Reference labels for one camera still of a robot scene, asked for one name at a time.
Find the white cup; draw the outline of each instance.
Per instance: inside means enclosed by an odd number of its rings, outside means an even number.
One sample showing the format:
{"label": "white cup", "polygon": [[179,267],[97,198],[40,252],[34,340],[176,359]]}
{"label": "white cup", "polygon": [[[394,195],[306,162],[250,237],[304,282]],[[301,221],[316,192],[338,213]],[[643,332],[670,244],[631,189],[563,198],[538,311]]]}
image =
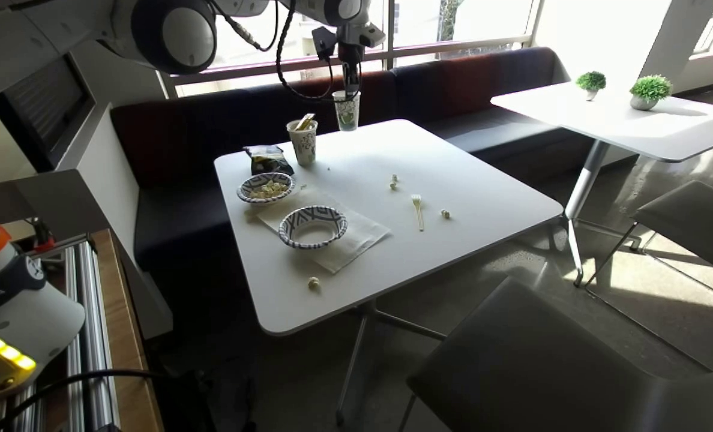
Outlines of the white cup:
{"label": "white cup", "polygon": [[316,134],[317,134],[317,120],[310,120],[310,126],[298,129],[301,120],[286,123],[286,131],[294,143],[294,154],[298,156],[298,162],[304,168],[310,168],[316,162]]}
{"label": "white cup", "polygon": [[348,99],[347,92],[331,92],[331,99],[338,129],[355,129],[361,118],[361,92],[355,92],[354,99]]}

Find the napkin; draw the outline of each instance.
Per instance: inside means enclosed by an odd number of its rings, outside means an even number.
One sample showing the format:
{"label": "napkin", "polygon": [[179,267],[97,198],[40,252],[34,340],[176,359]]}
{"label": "napkin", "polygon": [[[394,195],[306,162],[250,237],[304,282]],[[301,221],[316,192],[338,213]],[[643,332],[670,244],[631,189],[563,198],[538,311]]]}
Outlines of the napkin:
{"label": "napkin", "polygon": [[370,221],[350,209],[341,209],[337,198],[323,195],[320,189],[304,185],[301,189],[290,192],[286,198],[274,201],[271,206],[265,206],[258,212],[258,218],[271,228],[274,233],[282,233],[282,221],[301,206],[312,206],[312,204],[326,204],[338,209],[348,218],[348,231],[331,244],[323,250],[306,250],[312,262],[325,267],[329,274],[338,274],[347,268],[350,262],[355,262],[364,252],[389,237],[389,228]]}

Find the white table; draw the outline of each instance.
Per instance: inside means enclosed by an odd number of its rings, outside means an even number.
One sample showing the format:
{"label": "white table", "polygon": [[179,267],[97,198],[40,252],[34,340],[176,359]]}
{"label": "white table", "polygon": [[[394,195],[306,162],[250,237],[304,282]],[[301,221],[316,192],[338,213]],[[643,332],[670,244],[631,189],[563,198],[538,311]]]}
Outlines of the white table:
{"label": "white table", "polygon": [[[238,198],[238,185],[250,178],[250,158],[245,154],[217,158],[221,192],[260,323],[276,335],[354,310],[456,260],[563,215],[563,206],[556,198],[407,120],[320,134],[312,171],[295,162],[290,143],[282,143],[282,148],[295,168],[298,185],[331,195],[338,206],[386,226],[391,236],[331,276],[307,262],[306,252],[286,248]],[[389,189],[394,174],[398,174],[398,192]],[[425,233],[419,231],[412,195],[422,195]],[[320,291],[307,288],[310,276],[323,278]],[[436,335],[403,318],[391,321]],[[366,321],[361,323],[347,386],[364,332]]]}
{"label": "white table", "polygon": [[630,93],[600,92],[589,104],[586,92],[573,82],[492,99],[496,105],[508,111],[597,138],[568,204],[573,260],[579,270],[576,282],[583,278],[576,218],[610,146],[664,161],[685,161],[713,148],[713,105],[670,95],[652,112],[643,112],[630,107],[630,99]]}

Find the small bowl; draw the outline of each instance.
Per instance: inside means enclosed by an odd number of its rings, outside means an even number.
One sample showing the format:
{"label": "small bowl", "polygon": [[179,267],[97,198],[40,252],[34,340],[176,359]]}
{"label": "small bowl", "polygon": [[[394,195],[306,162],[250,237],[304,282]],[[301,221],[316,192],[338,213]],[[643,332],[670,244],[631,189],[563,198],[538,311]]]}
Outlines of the small bowl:
{"label": "small bowl", "polygon": [[282,239],[295,250],[320,250],[348,231],[348,218],[331,206],[304,206],[282,221]]}
{"label": "small bowl", "polygon": [[278,201],[294,189],[294,178],[286,173],[260,173],[238,188],[238,197],[250,204]]}

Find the chair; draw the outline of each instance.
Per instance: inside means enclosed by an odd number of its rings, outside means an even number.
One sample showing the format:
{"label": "chair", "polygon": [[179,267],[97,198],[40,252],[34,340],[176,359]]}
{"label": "chair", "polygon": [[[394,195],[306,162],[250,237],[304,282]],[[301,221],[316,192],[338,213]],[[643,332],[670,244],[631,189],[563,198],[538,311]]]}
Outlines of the chair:
{"label": "chair", "polygon": [[713,374],[653,376],[517,281],[497,285],[408,386],[455,432],[713,432]]}
{"label": "chair", "polygon": [[673,243],[693,250],[703,262],[713,264],[713,188],[703,183],[688,183],[635,213],[635,224],[616,244],[616,250],[599,264],[604,268],[612,254],[628,243],[636,226],[647,226]]}

